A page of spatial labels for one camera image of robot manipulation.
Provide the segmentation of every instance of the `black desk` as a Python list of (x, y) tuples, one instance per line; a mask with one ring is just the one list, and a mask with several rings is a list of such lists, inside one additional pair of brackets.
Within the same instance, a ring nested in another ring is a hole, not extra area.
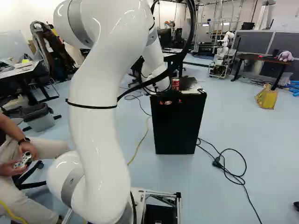
[[(176, 59), (176, 54), (182, 52), (182, 49), (162, 49), (164, 61), (167, 62), (168, 68), (171, 66), (171, 62), (174, 62)], [(178, 67), (178, 77), (181, 78), (183, 76), (183, 61)]]
[[(36, 105), (38, 103), (46, 102), (52, 99), (59, 98), (59, 96), (50, 97), (40, 82), (39, 77), (40, 74), (44, 73), (44, 67), (40, 63), (40, 61), (35, 61), (31, 65), (24, 67), (24, 64), (16, 64), (15, 69), (11, 71), (6, 71), (0, 73), (0, 80), (2, 79), (10, 79), (11, 81), (15, 81), (19, 84), (22, 89), (23, 94), (28, 97), (29, 105)], [(26, 78), (33, 78), (37, 84), (37, 87), (41, 89), (42, 93), (45, 96), (45, 99), (38, 101), (33, 93), (31, 92), (30, 87), (25, 82)]]
[(291, 62), (283, 62), (283, 61), (280, 61), (278, 59), (274, 59), (274, 58), (271, 58), (271, 57), (258, 57), (258, 55), (255, 55), (255, 54), (239, 54), (236, 57), (238, 57), (240, 59), (240, 61), (238, 62), (237, 70), (235, 72), (235, 77), (231, 80), (232, 82), (240, 78), (239, 72), (240, 72), (241, 65), (242, 65), (244, 60), (258, 60), (258, 61), (281, 64), (282, 69), (281, 69), (280, 74), (277, 77), (275, 83), (273, 84), (271, 90), (275, 90), (277, 88), (277, 85), (278, 85), (278, 83), (279, 83), (279, 81), (282, 77), (282, 74), (284, 73), (287, 65), (292, 64)]

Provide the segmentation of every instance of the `hand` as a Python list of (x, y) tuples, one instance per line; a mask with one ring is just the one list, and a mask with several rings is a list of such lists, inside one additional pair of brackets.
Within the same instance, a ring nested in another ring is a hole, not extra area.
[(20, 162), (20, 160), (11, 160), (0, 165), (0, 176), (22, 175), (27, 170), (27, 166), (23, 168), (14, 168), (14, 164), (17, 162)]
[(280, 61), (288, 62), (288, 61), (294, 61), (294, 57), (290, 51), (284, 51), (279, 56), (278, 59)]
[(22, 157), (24, 152), (31, 153), (31, 160), (34, 161), (37, 159), (37, 149), (30, 142), (22, 142), (19, 146), (19, 155)]

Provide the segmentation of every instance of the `cubicle wall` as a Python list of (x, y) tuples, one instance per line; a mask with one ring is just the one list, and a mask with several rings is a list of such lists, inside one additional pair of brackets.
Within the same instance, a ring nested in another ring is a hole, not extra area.
[(13, 58), (17, 63), (24, 54), (33, 58), (28, 42), (20, 30), (12, 30), (0, 33), (0, 59)]
[(239, 52), (266, 54), (272, 37), (272, 31), (237, 31), (235, 35), (233, 49), (236, 49), (238, 43), (240, 42), (238, 49)]
[[(293, 72), (293, 80), (299, 80), (299, 33), (276, 32), (272, 30), (239, 30), (236, 32), (233, 49), (238, 52), (272, 55), (275, 49), (292, 52), (295, 61), (286, 69)], [(277, 77), (280, 66), (264, 62), (260, 69), (261, 76)]]

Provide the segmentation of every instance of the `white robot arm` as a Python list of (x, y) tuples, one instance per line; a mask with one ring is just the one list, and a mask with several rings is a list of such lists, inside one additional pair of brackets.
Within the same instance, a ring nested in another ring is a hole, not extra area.
[[(117, 101), (141, 85), (118, 97), (123, 76), (141, 55), (143, 72), (162, 73), (142, 85), (157, 83), (171, 71), (165, 71), (153, 24), (147, 0), (65, 0), (54, 12), (54, 26), (68, 44), (92, 49), (71, 80), (67, 101), (76, 151), (53, 162), (47, 185), (93, 224), (118, 223), (130, 201), (130, 176), (117, 141), (114, 113)], [(194, 25), (186, 46), (193, 33)]]
[(217, 54), (219, 55), (219, 58), (223, 59), (225, 55), (228, 54), (229, 48), (228, 48), (228, 43), (231, 39), (234, 38), (234, 34), (231, 32), (226, 32), (225, 36), (222, 40), (217, 41), (217, 42), (222, 42), (222, 48), (218, 49)]

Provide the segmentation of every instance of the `red can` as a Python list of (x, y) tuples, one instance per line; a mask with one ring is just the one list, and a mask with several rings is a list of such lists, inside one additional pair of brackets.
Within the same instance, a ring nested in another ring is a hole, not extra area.
[(177, 90), (177, 91), (179, 91), (179, 78), (173, 78), (173, 79), (171, 80), (171, 88), (172, 88), (173, 90)]

